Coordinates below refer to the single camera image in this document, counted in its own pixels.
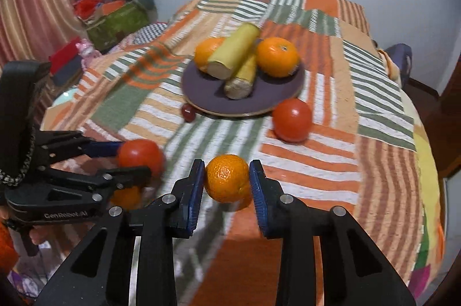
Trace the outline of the left hand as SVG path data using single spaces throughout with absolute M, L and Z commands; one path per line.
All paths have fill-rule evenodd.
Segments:
M 10 219 L 10 211 L 6 206 L 1 206 L 1 222 L 16 232 L 20 232 L 21 230 L 27 232 L 31 242 L 34 245 L 44 243 L 52 231 L 49 226 L 31 227 L 25 226 L 20 222 L 13 221 Z

